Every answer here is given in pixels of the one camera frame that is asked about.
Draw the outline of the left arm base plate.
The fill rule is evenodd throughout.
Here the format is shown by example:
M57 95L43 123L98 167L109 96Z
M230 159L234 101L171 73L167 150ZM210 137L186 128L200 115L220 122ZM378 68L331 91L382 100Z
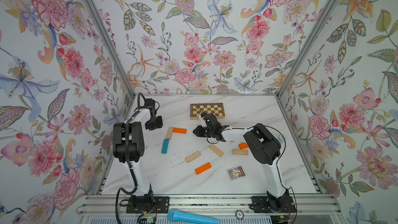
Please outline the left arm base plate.
M128 200L127 214L149 213L152 209L158 214L167 214L169 211L170 197L131 196Z

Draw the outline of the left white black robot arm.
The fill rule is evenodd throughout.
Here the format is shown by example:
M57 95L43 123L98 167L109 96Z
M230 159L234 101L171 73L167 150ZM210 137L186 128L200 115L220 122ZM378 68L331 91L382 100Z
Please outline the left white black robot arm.
M138 102L130 118L115 123L113 127L114 157L124 164L132 183L132 191L126 191L125 194L135 198L153 195L140 159L145 153L143 130L154 131L163 127L162 117L157 115L159 106L157 101L144 98L144 104Z

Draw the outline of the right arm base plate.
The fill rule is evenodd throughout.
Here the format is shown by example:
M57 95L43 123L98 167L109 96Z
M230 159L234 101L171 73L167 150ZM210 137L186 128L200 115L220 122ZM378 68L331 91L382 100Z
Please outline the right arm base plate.
M251 197L249 208L255 213L289 214L297 212L294 199L290 196L281 197L280 199L269 198L267 196L253 196Z

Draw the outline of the teal wooden block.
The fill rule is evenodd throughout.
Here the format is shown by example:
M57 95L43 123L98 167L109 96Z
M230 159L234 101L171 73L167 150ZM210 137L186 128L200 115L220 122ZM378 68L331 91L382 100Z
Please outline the teal wooden block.
M162 151L161 151L162 154L167 154L168 148L169 148L169 143L170 143L170 140L169 140L169 139L165 139L165 140L163 141Z

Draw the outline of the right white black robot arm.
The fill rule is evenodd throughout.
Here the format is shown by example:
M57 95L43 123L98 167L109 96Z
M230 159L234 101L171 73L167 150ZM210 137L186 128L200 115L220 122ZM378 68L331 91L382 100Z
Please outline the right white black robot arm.
M257 123L254 126L230 127L221 125L214 114L201 113L202 125L193 134L198 138L215 139L218 142L245 142L253 157L262 164L266 179L266 196L252 197L250 208L255 213L296 213L296 203L285 187L278 162L283 152L279 140L269 127Z

